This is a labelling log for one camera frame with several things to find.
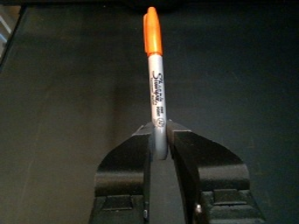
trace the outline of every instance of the marker cap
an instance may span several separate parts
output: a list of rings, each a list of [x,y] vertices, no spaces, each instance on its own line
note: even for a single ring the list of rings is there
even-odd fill
[[[162,55],[161,32],[154,7],[149,7],[144,14],[144,51],[146,56]]]

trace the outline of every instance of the orange marker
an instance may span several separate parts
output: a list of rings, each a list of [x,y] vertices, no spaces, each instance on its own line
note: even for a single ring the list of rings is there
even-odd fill
[[[168,145],[165,137],[162,45],[154,7],[149,7],[144,15],[144,51],[148,56],[154,154],[158,159],[165,159]]]

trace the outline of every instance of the black surface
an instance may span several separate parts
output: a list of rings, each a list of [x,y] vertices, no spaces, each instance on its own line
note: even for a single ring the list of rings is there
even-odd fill
[[[297,4],[160,14],[168,118],[244,160],[266,223],[297,217]],[[26,8],[0,74],[0,222],[88,223],[100,160],[150,120],[142,14]]]

